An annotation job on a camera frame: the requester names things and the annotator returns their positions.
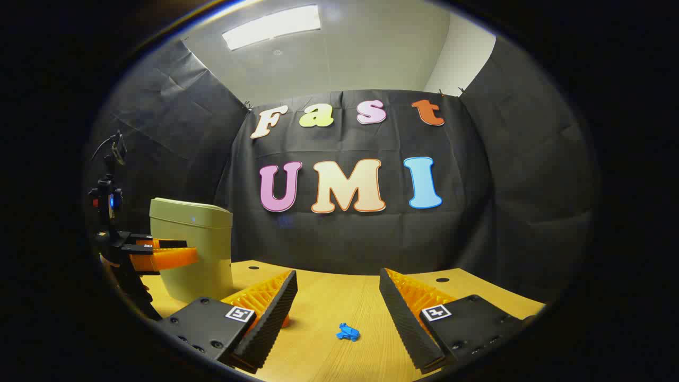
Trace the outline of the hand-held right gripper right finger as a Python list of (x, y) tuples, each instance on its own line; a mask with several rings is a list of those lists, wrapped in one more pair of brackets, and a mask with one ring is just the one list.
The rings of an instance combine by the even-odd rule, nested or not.
[(523, 331), (533, 315), (508, 314), (477, 294), (454, 298), (382, 268), (380, 293), (415, 368), (458, 370)]

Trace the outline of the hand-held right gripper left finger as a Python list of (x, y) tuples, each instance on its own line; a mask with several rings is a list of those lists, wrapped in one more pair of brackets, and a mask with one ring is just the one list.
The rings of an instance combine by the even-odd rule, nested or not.
[(264, 367), (298, 293), (290, 270), (225, 301), (198, 298), (159, 321), (159, 329), (214, 362), (255, 374)]

